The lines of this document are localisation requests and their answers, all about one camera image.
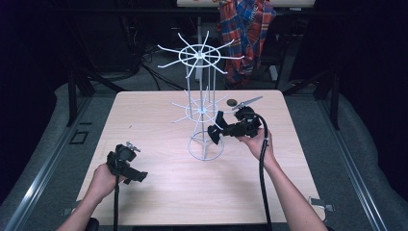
gray carpet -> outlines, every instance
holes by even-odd
[[[178,85],[186,87],[185,68],[180,65],[157,68],[157,64],[167,64],[174,60],[172,55],[159,52],[153,55],[153,60],[146,63],[151,68],[162,73]],[[288,66],[284,74],[288,76]],[[222,78],[218,78],[218,89],[223,89]],[[268,75],[260,73],[259,81],[248,86],[249,89],[272,88]],[[158,90],[156,82],[141,68],[135,76],[115,81],[127,90]],[[172,90],[164,81],[158,80],[160,90]],[[291,85],[285,79],[280,90]],[[35,201],[33,209],[22,219],[23,230],[55,230],[66,217],[61,216],[64,208],[75,201],[87,172],[91,155],[97,145],[104,123],[115,99],[115,93],[105,86],[93,82],[96,94],[87,99],[79,96],[84,112],[80,114],[74,127],[65,128],[68,122],[67,86],[56,90],[58,96],[57,108],[51,121],[38,144],[36,152],[20,180],[13,188],[9,197],[0,208],[0,229],[5,230],[15,210],[23,200],[41,167],[50,155],[56,151],[56,145],[61,139],[66,144],[61,148],[61,158],[52,177],[46,182],[43,192]],[[191,82],[191,88],[198,85]],[[296,132],[315,179],[320,197],[326,203],[334,204],[336,211],[327,213],[326,224],[335,230],[372,230],[367,213],[362,206],[361,198],[355,190],[350,175],[347,173],[342,158],[342,150],[333,136],[331,125],[325,122],[327,114],[322,110],[325,102],[317,102],[311,95],[313,86],[294,96],[287,96],[288,104]],[[341,97],[339,122],[342,135],[348,150],[358,167],[364,182],[384,219],[388,230],[406,230],[408,227],[408,203],[390,189],[387,179],[376,164],[376,150],[370,134],[352,107]],[[88,136],[83,144],[69,144],[75,131],[86,132]],[[262,230],[262,226],[228,226],[228,227],[120,227],[120,230]],[[274,230],[288,230],[286,224],[274,224]],[[100,230],[112,230],[112,227],[101,227]]]

black cable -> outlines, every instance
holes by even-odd
[[[118,200],[119,200],[119,167],[117,164],[117,156],[115,157],[115,169],[116,169],[116,173],[115,173],[114,231],[117,231]]]
[[[259,157],[259,180],[261,184],[261,192],[262,198],[264,199],[264,207],[265,207],[265,215],[267,217],[267,231],[272,231],[272,221],[270,219],[270,212],[269,212],[269,205],[268,205],[268,196],[267,196],[267,188],[265,187],[265,177],[264,177],[264,159],[265,159],[265,152],[268,146],[268,126],[265,122],[264,118],[261,117],[259,114],[256,113],[243,113],[244,115],[254,115],[257,116],[259,119],[262,120],[262,124],[264,124],[264,142],[262,143],[261,148],[261,155]]]
[[[150,73],[150,75],[153,77],[153,79],[156,82],[157,88],[158,90],[160,90],[160,86],[158,83],[158,79],[162,80],[163,82],[165,82],[168,86],[170,86],[171,88],[175,89],[175,90],[186,90],[185,88],[177,85],[176,83],[174,83],[173,81],[167,79],[165,76],[163,76],[162,74],[156,72],[155,70],[153,70],[152,68],[150,68],[149,66],[145,65],[144,63],[140,64],[141,67],[143,67],[145,70],[147,70],[147,72]]]

gray floor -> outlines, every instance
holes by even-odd
[[[287,78],[295,48],[294,45],[289,51],[288,65],[285,66],[282,75],[280,90],[292,86]],[[158,52],[152,58],[151,63],[146,63],[148,66],[177,84],[186,85],[186,70],[182,66],[157,68],[158,64],[174,61],[174,56]],[[266,81],[268,78],[267,73],[260,74],[259,77],[260,80]],[[222,78],[217,79],[217,88],[223,89]],[[135,76],[115,83],[127,90],[158,90],[153,78],[143,68]],[[159,81],[159,84],[161,90],[172,90],[163,81]],[[94,97],[85,98],[78,94],[81,113],[70,128],[65,127],[68,122],[67,86],[56,90],[58,102],[51,121],[30,163],[0,207],[1,230],[55,230],[65,220],[61,212],[64,208],[70,207],[76,199],[91,155],[115,100],[115,93],[112,90],[97,82],[93,82],[93,85],[96,89]],[[273,84],[254,81],[247,87],[272,89]],[[191,88],[197,89],[197,83],[192,81]],[[336,208],[335,212],[327,213],[326,224],[335,230],[407,230],[408,203],[389,187],[387,179],[379,170],[375,145],[364,123],[347,100],[341,97],[339,107],[341,130],[333,130],[327,121],[327,103],[314,100],[311,94],[314,88],[309,86],[296,95],[286,96],[285,99],[320,197],[326,203],[334,204]],[[69,144],[76,129],[89,133],[84,144]],[[48,164],[53,167],[49,168],[49,172],[43,172],[44,165]],[[38,179],[41,175],[50,177]],[[41,185],[43,188],[34,192],[29,191],[34,185]],[[219,227],[206,228],[205,230],[214,230]],[[251,226],[244,230],[256,228],[259,227]],[[288,230],[286,224],[274,224],[273,228]],[[204,227],[184,229],[204,230]],[[225,229],[243,230],[243,227],[229,226]],[[101,227],[100,230],[112,230],[112,227]],[[120,230],[179,229],[120,227]]]

human arm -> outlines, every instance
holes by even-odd
[[[93,173],[88,190],[69,218],[58,228],[59,231],[85,230],[96,206],[115,188],[116,179],[106,164],[100,165]]]
[[[262,144],[265,139],[264,133],[264,129],[261,128],[258,130],[258,135],[254,138],[238,137],[237,139],[244,142],[254,157],[259,160]],[[270,131],[268,131],[268,146],[264,158],[264,168],[276,189],[285,218],[291,230],[327,230],[315,210],[276,161],[273,155]]]

human hand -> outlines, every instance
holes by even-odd
[[[265,129],[260,128],[258,129],[258,135],[254,138],[250,138],[247,136],[237,137],[238,141],[244,142],[248,147],[251,153],[254,155],[256,159],[260,159],[262,144],[264,143],[265,139]],[[265,151],[265,158],[273,157],[273,146],[272,146],[272,134],[268,131],[268,146],[267,150]]]
[[[126,177],[119,176],[119,182],[125,180]],[[100,203],[103,198],[109,195],[115,188],[116,178],[108,169],[106,164],[100,165],[93,173],[89,188],[85,197],[92,198],[97,203]]]

